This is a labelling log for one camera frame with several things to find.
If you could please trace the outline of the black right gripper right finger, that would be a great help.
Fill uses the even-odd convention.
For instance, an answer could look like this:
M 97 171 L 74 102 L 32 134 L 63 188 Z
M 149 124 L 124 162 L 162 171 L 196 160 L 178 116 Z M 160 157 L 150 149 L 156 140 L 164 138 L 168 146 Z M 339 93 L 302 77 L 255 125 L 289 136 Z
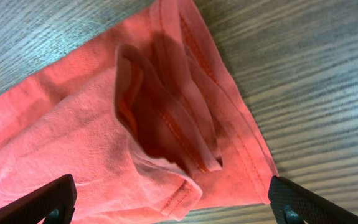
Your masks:
M 285 177 L 271 178 L 268 198 L 278 224 L 358 223 L 357 215 Z

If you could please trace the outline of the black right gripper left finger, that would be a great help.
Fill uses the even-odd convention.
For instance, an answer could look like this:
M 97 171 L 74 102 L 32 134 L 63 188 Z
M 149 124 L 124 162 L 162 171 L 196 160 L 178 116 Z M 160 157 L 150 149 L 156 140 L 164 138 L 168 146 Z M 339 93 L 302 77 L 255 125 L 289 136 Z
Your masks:
M 76 199 L 73 176 L 66 174 L 0 208 L 0 224 L 70 224 Z

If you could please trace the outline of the red printed t-shirt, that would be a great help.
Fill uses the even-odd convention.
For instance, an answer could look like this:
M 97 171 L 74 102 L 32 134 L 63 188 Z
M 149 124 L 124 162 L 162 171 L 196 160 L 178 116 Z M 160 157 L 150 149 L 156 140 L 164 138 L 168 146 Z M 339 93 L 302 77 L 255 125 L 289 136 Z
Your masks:
M 74 223 L 269 203 L 275 163 L 194 2 L 156 1 L 0 96 L 0 208 L 64 174 Z

